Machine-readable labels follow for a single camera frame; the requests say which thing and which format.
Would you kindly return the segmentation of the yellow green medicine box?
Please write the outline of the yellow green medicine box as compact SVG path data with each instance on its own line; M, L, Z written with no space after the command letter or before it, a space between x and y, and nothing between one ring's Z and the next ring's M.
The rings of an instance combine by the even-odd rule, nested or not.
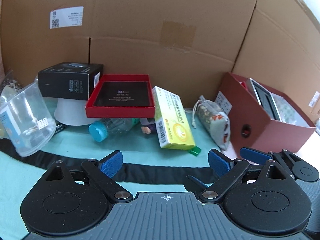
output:
M195 141L182 102L177 94L153 87L155 124L161 148L190 150Z

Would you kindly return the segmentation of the pink towel mat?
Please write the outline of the pink towel mat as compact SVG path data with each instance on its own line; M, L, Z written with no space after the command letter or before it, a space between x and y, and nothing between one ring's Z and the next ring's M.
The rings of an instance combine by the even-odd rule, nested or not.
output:
M235 151L232 143L228 146L227 151L223 151L223 154L230 159L235 159L240 157L240 155ZM313 132L311 137L306 141L306 143L301 147L301 149L295 153L295 155L302 158L304 161L311 164L313 167L320 168L320 137L318 133Z

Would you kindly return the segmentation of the small green plastic piece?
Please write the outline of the small green plastic piece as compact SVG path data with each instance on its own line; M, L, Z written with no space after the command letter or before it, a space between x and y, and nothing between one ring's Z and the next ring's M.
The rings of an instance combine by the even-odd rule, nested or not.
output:
M194 156L198 156L201 153L201 149L198 146L194 146L193 148L189 149L188 152Z

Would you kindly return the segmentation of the teal cloth black stripe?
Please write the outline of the teal cloth black stripe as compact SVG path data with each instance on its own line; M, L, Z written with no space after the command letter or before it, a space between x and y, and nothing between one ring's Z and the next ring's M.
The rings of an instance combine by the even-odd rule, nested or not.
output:
M123 153L124 162L151 166L207 167L208 152L216 148L198 122L193 130L198 156L187 151L162 149L155 134L144 135L139 125L126 134L96 142L87 126L71 126L53 136L42 149L45 154L101 159L114 150ZM22 239L28 232L20 216L20 204L45 172L44 169L15 160L1 153L1 238Z

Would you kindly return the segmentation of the patterned clear tape roll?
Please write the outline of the patterned clear tape roll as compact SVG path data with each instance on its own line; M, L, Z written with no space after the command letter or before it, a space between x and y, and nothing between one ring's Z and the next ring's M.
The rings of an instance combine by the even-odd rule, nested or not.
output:
M274 101L276 103L276 107L278 109L280 118L282 122L292 125L304 126L304 119L300 116L300 114L293 108L293 106L287 102L282 96L277 94L273 94Z

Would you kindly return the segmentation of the dark red storage box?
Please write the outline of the dark red storage box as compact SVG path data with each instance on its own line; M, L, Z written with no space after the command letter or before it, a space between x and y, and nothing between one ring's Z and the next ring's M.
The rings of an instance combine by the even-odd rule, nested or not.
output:
M315 132L314 123L286 94L267 86L270 92L284 98L305 124L287 124L272 119L244 87L245 81L245 77L227 72L216 97L216 102L230 119L230 141L235 152L239 154L242 147L264 152L280 152L284 148L299 151Z

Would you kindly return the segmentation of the silver tray black foam insert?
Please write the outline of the silver tray black foam insert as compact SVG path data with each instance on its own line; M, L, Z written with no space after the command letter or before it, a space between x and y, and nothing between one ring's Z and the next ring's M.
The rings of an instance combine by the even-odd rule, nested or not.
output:
M265 110L268 116L273 120L281 121L278 107L276 106L271 92L252 78L249 78L246 81L246 86L248 91L253 95L258 104Z

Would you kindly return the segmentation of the plastic bottle blue cap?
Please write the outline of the plastic bottle blue cap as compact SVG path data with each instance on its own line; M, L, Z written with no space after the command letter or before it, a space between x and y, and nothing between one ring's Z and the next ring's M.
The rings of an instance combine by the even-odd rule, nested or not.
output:
M139 122L138 118L102 118L90 124L88 131L95 141L102 142L114 135L126 134Z

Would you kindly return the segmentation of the clear plastic container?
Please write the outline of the clear plastic container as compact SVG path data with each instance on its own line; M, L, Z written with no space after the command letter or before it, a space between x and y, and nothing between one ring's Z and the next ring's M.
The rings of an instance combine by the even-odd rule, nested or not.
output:
M55 119L49 113L35 82L1 104L1 123L16 152L22 157L43 148L56 131Z

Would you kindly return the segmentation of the white paper cup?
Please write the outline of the white paper cup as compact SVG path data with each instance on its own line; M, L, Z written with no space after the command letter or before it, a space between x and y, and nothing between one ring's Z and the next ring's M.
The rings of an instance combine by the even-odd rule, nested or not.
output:
M58 99L54 117L58 122L68 126L90 125L99 119L87 117L86 103L85 100Z

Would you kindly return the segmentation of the red shallow box lid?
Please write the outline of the red shallow box lid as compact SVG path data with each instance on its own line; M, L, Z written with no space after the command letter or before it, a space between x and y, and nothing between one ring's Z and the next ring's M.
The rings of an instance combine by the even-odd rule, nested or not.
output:
M145 74L105 74L86 107L88 118L153 118L155 103Z

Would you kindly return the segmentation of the black product box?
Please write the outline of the black product box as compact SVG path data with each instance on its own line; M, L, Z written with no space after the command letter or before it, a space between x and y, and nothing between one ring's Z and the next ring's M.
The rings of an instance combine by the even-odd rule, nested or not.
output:
M103 64L62 62L38 72L41 94L87 101L103 75Z

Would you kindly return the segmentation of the large cardboard backdrop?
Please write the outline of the large cardboard backdrop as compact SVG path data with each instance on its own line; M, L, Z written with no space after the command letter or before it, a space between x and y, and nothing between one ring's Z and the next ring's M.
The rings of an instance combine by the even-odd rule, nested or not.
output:
M22 85L60 62L101 63L192 106L233 72L319 117L319 0L1 0L1 49Z

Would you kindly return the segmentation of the grey patterned drawstring pouch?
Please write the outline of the grey patterned drawstring pouch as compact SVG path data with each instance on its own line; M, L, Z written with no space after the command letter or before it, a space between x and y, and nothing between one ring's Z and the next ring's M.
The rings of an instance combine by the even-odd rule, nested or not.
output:
M231 124L227 114L221 107L204 96L200 96L192 111L191 125L196 128L195 115L217 146L226 151L231 137Z

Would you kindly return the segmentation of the purple figure keychain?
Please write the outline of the purple figure keychain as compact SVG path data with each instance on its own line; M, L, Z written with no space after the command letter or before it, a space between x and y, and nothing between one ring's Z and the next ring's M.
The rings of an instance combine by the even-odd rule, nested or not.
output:
M154 118L140 118L141 130L144 134L156 134L156 123Z

